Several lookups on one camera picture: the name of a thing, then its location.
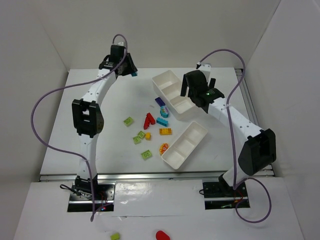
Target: red object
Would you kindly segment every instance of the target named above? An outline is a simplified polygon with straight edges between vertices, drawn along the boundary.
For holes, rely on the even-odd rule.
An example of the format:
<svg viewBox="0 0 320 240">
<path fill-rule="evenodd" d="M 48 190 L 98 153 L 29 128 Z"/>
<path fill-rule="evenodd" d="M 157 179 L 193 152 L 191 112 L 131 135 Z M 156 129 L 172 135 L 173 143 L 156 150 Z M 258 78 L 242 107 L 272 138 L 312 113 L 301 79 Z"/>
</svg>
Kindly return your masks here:
<svg viewBox="0 0 320 240">
<path fill-rule="evenodd" d="M 148 112 L 148 113 L 146 114 L 146 117 L 149 119 L 151 125 L 155 125 L 155 124 L 156 124 L 156 120 L 154 119 L 154 117 L 151 115 L 150 112 Z"/>
<path fill-rule="evenodd" d="M 158 231 L 155 234 L 155 238 L 156 240 L 170 240 L 170 237 L 167 234 L 165 234 L 163 231 Z"/>
<path fill-rule="evenodd" d="M 150 121 L 148 116 L 145 117 L 143 129 L 146 130 L 149 127 Z"/>
</svg>

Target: green block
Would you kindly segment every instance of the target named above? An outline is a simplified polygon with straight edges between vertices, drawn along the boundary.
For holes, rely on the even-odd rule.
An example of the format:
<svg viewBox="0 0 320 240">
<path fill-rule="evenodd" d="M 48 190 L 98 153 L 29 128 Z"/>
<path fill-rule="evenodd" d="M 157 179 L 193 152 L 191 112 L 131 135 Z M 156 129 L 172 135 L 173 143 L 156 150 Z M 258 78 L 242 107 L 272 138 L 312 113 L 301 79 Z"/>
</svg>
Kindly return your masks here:
<svg viewBox="0 0 320 240">
<path fill-rule="evenodd" d="M 150 152 L 150 150 L 147 150 L 147 151 L 141 153 L 141 156 L 142 156 L 143 160 L 147 160 L 148 158 L 152 157 L 152 153 Z"/>
<path fill-rule="evenodd" d="M 140 131 L 138 133 L 138 137 L 141 138 L 141 139 L 144 139 L 145 136 L 146 136 L 146 134 L 143 131 Z"/>
<path fill-rule="evenodd" d="M 128 117 L 126 120 L 123 121 L 124 125 L 126 125 L 127 127 L 129 127 L 131 124 L 134 123 L 134 120 L 131 117 Z"/>
<path fill-rule="evenodd" d="M 117 232 L 117 233 L 111 235 L 110 238 L 111 238 L 111 240 L 118 240 L 118 239 L 120 239 L 120 234 Z"/>
<path fill-rule="evenodd" d="M 139 143 L 141 143 L 141 140 L 140 140 L 140 138 L 138 136 L 135 136 L 133 138 L 133 142 L 134 142 L 134 144 L 139 144 Z"/>
</svg>

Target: light blue object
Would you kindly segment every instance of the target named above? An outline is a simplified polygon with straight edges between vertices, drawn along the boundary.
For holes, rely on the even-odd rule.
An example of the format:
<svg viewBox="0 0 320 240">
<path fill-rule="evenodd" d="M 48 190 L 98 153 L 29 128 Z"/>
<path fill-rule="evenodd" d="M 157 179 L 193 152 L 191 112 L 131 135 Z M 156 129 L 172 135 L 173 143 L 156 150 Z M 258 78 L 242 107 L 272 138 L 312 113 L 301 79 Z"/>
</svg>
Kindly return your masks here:
<svg viewBox="0 0 320 240">
<path fill-rule="evenodd" d="M 156 123 L 157 123 L 157 124 L 160 124 L 160 125 L 162 125 L 162 126 L 165 126 L 165 127 L 168 126 L 168 121 L 166 121 L 166 120 L 164 120 L 164 119 L 162 119 L 162 118 L 160 118 L 160 117 L 158 117 L 158 118 L 156 119 Z"/>
<path fill-rule="evenodd" d="M 163 117 L 165 119 L 169 116 L 169 110 L 168 110 L 167 106 L 162 106 L 160 108 L 160 114 L 161 114 L 161 117 Z"/>
</svg>

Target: white wall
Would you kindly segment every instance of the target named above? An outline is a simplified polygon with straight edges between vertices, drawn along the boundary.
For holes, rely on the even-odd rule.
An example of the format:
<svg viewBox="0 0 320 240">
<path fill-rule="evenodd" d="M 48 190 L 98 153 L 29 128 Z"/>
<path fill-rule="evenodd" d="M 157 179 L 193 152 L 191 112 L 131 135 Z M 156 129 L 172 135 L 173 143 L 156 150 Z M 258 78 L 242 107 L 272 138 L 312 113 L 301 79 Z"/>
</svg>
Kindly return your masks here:
<svg viewBox="0 0 320 240">
<path fill-rule="evenodd" d="M 278 170 L 306 240 L 319 239 L 320 0 L 282 0 L 248 64 L 259 123 L 275 131 Z"/>
<path fill-rule="evenodd" d="M 45 148 L 33 136 L 36 100 L 63 85 L 67 71 L 25 0 L 0 0 L 0 239 L 14 237 L 30 182 L 39 177 Z M 36 116 L 48 140 L 60 95 L 44 101 Z"/>
<path fill-rule="evenodd" d="M 138 67 L 194 67 L 209 51 L 251 57 L 280 0 L 32 0 L 69 69 L 97 68 L 124 34 Z M 226 53 L 210 60 L 231 67 Z"/>
</svg>

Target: divided white container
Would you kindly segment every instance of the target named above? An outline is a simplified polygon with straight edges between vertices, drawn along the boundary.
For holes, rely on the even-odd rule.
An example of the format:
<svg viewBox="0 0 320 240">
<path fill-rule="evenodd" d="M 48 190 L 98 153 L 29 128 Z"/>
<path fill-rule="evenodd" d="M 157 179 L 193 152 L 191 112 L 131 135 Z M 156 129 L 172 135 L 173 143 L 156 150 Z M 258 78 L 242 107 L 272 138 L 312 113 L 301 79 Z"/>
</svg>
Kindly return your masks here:
<svg viewBox="0 0 320 240">
<path fill-rule="evenodd" d="M 185 162 L 208 130 L 193 121 L 179 138 L 161 156 L 163 161 L 177 170 Z"/>
<path fill-rule="evenodd" d="M 177 120 L 181 120 L 197 109 L 189 97 L 180 96 L 182 81 L 171 70 L 153 77 L 152 83 L 155 93 L 164 101 Z"/>
</svg>

